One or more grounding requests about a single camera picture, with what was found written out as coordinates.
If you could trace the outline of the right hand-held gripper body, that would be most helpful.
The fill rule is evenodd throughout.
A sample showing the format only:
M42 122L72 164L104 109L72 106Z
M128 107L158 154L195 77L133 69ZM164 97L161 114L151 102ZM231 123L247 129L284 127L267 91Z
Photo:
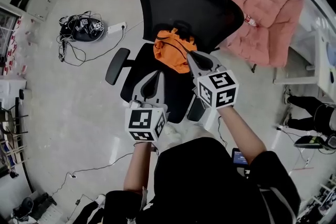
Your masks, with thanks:
M193 68L195 93L209 108L233 106L237 100L239 83L231 70L215 65L210 70Z

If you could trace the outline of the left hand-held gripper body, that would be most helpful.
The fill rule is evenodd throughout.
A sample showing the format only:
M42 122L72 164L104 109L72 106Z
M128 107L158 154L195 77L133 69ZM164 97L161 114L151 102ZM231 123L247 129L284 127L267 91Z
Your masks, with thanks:
M167 123L166 114L163 100L131 100L125 110L125 131L135 142L156 142Z

